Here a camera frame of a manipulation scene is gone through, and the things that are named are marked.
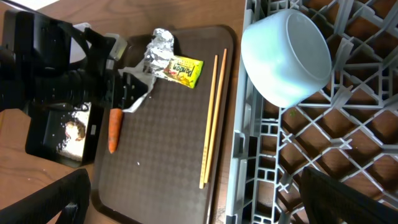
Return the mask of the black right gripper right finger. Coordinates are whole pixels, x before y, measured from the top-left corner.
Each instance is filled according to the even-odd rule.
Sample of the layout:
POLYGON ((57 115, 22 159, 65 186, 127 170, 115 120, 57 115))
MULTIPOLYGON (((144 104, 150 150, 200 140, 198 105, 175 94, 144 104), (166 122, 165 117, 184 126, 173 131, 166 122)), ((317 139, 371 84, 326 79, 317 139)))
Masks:
POLYGON ((330 176, 305 167, 300 198, 310 223, 397 223, 397 211, 330 176))

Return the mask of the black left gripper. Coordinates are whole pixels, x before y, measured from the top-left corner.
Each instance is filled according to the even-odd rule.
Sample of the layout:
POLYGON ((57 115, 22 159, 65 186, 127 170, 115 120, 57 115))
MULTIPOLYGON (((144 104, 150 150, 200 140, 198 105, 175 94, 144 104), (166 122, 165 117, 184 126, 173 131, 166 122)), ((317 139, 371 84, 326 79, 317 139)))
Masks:
POLYGON ((109 108, 122 109, 127 99, 127 81, 118 73, 109 73, 106 76, 105 102, 109 108))

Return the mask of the light blue rice bowl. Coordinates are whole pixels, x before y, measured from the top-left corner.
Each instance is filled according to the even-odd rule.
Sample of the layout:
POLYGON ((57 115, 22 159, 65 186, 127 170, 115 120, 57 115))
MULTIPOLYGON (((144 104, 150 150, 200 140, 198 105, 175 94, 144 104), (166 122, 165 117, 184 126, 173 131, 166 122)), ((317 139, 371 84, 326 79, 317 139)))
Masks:
POLYGON ((295 106, 330 81, 326 40, 315 23, 295 9, 249 25, 242 35, 241 55, 257 91, 280 108, 295 106))

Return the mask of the white napkin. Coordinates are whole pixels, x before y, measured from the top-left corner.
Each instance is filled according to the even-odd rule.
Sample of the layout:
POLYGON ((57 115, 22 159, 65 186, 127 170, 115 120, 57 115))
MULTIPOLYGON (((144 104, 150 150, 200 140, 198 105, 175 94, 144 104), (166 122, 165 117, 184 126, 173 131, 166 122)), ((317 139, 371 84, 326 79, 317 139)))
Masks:
POLYGON ((123 105, 124 113, 134 113, 146 96, 153 90, 156 77, 147 72, 142 59, 135 67, 124 67, 118 70, 127 81, 127 99, 123 105))

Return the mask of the yellow green snack wrapper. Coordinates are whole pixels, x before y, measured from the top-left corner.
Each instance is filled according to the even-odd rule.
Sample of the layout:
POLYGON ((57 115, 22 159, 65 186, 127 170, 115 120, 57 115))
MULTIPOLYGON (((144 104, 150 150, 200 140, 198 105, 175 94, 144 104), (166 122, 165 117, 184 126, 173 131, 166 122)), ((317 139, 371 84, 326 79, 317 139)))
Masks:
POLYGON ((174 56, 164 68, 165 76, 181 85, 195 88, 201 75, 203 61, 192 58, 174 56))

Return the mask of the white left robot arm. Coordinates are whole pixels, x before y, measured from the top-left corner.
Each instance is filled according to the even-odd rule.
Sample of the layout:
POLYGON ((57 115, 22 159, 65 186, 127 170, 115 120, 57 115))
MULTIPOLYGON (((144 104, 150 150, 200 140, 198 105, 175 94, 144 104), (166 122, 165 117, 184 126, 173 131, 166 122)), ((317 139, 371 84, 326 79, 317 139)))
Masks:
POLYGON ((107 68, 114 37, 27 11, 6 11, 1 44, 1 109, 90 102, 128 109, 148 91, 133 74, 107 68))

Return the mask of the aluminium foil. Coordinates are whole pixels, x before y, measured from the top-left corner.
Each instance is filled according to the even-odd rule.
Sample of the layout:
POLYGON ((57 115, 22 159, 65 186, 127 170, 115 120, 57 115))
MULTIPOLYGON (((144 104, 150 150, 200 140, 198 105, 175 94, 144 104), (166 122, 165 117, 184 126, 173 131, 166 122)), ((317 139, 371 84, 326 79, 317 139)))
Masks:
POLYGON ((174 57, 174 36, 166 29, 156 28, 144 53, 144 71, 167 79, 165 69, 174 57))

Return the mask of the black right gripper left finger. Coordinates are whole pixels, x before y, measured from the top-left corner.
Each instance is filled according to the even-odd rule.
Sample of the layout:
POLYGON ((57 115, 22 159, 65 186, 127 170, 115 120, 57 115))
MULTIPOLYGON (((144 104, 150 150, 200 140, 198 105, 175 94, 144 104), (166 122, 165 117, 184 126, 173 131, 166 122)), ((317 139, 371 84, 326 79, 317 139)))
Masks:
POLYGON ((1 223, 83 223, 90 204, 86 169, 77 169, 1 210, 1 223))

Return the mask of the brown shiitake mushroom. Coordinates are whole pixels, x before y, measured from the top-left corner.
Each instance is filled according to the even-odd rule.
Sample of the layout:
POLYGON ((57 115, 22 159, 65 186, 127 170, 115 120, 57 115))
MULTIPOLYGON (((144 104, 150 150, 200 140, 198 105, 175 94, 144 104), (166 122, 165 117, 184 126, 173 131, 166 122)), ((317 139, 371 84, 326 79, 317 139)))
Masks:
POLYGON ((65 135, 71 140, 81 141, 85 138, 86 126, 80 121, 69 121, 65 125, 65 135))

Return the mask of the orange carrot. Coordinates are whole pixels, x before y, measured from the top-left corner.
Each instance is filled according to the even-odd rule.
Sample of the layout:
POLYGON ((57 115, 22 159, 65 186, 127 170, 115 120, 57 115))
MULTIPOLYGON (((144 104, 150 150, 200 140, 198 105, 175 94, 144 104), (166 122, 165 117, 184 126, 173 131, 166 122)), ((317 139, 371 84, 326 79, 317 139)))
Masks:
POLYGON ((110 110, 108 124, 108 149, 111 154, 113 154, 118 148, 122 120, 122 109, 113 108, 110 110))

